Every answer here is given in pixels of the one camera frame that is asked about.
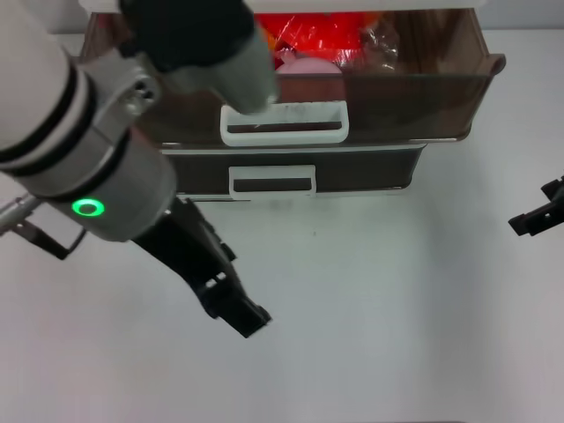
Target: plastic bag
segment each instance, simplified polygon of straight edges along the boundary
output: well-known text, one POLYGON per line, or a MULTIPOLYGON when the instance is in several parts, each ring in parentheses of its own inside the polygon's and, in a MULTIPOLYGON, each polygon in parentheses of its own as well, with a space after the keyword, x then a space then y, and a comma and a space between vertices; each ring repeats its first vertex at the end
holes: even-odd
POLYGON ((398 37, 380 12, 259 14, 279 67, 302 57, 340 68, 394 69, 398 37))

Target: transparent drawer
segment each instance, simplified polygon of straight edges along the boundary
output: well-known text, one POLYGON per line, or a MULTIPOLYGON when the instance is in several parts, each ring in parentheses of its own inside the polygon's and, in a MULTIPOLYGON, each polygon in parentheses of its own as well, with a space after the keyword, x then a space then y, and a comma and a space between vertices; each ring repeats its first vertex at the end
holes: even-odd
MULTIPOLYGON (((287 138, 280 133, 293 139, 286 145, 294 148, 465 138, 488 86, 505 66, 505 56, 489 53, 472 9, 397 11, 388 14, 388 20, 400 40, 393 71, 343 69, 342 75, 278 76, 279 103, 340 102, 345 104, 345 115, 321 122, 259 125, 263 123, 260 117, 256 118, 260 122, 253 118, 243 122, 222 115, 223 104, 211 93, 166 92, 159 105, 139 120, 138 128, 162 148, 174 150, 253 148, 244 142, 234 145, 226 138, 245 140, 257 133, 263 140, 261 147, 272 149, 285 145, 268 142, 287 138)), ((119 15, 93 15, 83 58, 97 56, 127 36, 119 15)))

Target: brown plastic drawer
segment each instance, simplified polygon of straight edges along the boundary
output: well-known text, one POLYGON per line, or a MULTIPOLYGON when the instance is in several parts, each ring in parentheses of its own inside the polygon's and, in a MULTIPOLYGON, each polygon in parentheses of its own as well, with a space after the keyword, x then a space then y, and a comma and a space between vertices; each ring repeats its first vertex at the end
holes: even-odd
MULTIPOLYGON (((345 100, 350 130, 337 148, 466 137, 505 57, 489 53, 474 10, 393 12, 389 19, 400 40, 395 71, 279 76, 279 101, 345 100)), ((83 56, 99 56, 127 37, 119 15, 94 15, 83 56)), ((211 93, 166 92, 138 127, 167 149, 229 150, 219 133, 221 106, 211 93)))
MULTIPOLYGON (((229 169, 239 167, 315 167, 317 195, 403 189, 412 180, 423 147, 363 152, 292 152, 168 155, 178 174, 178 192, 196 199, 229 199, 229 169)), ((309 189, 307 181, 262 179, 238 190, 309 189)))

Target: red object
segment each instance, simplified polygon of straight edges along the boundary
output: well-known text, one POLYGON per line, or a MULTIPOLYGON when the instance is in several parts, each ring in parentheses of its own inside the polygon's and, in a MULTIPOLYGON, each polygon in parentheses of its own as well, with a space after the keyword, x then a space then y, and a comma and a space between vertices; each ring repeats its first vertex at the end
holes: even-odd
POLYGON ((277 40, 298 52, 331 62, 346 63, 362 55, 360 31, 366 14, 258 14, 261 25, 277 40))

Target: metal bracket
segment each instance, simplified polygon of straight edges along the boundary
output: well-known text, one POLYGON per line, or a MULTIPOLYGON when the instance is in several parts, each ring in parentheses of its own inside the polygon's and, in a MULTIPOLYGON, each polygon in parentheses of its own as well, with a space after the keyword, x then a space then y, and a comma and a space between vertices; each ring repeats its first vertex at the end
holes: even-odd
POLYGON ((83 230, 80 236, 73 242, 70 248, 66 248, 51 238, 45 231, 27 221, 35 209, 41 205, 42 201, 29 193, 10 201, 0 207, 0 236, 12 231, 26 241, 47 251, 50 255, 59 260, 67 258, 80 244, 86 235, 83 230))

